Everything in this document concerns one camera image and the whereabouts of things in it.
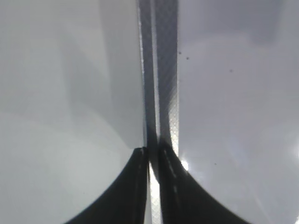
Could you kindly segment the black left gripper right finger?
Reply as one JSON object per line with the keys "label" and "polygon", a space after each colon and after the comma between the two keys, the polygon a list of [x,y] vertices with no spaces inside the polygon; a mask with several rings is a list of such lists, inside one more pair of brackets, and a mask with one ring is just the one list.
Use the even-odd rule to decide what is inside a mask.
{"label": "black left gripper right finger", "polygon": [[171,145],[157,148],[160,202],[165,224],[244,224],[209,195],[182,166]]}

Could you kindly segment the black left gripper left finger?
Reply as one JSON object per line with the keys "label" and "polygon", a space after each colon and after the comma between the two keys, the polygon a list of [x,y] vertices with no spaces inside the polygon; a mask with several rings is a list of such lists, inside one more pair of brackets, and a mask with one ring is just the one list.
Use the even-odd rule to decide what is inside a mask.
{"label": "black left gripper left finger", "polygon": [[148,149],[136,148],[115,181],[68,224],[143,224],[147,199]]}

